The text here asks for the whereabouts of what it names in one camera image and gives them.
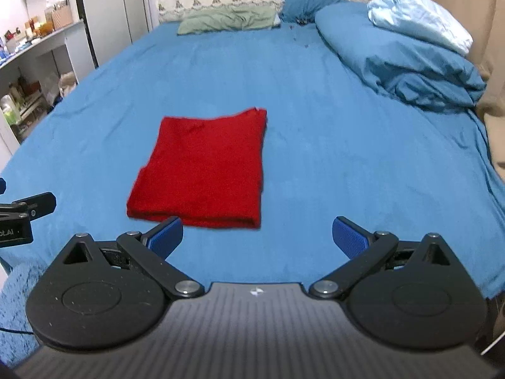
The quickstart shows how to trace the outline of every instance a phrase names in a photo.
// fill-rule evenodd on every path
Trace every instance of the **fuzzy blue fabric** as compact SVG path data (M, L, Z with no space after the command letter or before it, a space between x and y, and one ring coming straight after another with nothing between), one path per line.
M31 332L25 313L28 295L39 280L46 265L39 262L21 263L12 269L0 295L0 326ZM7 366L17 365L39 347L30 334L11 334L0 330L0 360Z

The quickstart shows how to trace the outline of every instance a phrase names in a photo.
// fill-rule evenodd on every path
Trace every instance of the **screw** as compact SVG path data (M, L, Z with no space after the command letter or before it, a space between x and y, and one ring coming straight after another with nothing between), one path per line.
M319 280L314 283L314 290L317 293L335 293L338 291L338 283L332 280Z
M191 295L198 291L200 286L195 280L182 280L175 284L175 290L185 295Z

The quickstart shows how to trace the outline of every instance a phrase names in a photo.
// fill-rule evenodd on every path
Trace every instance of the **blue comforter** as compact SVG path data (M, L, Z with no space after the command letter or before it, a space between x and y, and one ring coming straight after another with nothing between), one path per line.
M461 55L373 25L365 3L329 5L316 14L316 25L342 62L379 94L447 111L473 107L486 88Z
M187 227L170 262L212 281L312 281L347 258L331 224L345 215L406 240L439 232L484 295L505 285L505 186L483 125L378 95L325 45L315 25L176 36L161 25L100 67L13 156L3 201L45 191L56 211L11 265L49 263L76 232L114 239L153 223L126 200L163 116L216 117L265 107L260 230Z

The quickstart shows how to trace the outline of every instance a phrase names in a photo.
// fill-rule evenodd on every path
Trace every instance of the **folded blanket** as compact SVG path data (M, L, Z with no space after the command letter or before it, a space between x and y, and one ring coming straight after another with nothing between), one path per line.
M316 25L342 62L375 92L433 111L474 107L486 84L461 55L374 26L364 3L339 2Z
M165 117L126 204L131 218L185 225L259 228L261 151L267 112L213 120Z

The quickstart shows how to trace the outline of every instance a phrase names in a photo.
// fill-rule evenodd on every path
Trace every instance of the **blue gripper pad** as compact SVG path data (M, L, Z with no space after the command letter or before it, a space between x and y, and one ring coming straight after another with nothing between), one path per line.
M170 217L142 235L142 243L160 258L166 259L181 243L183 236L182 221Z
M352 259L357 257L370 245L366 236L352 229L343 223L339 218L335 218L332 226L333 242Z

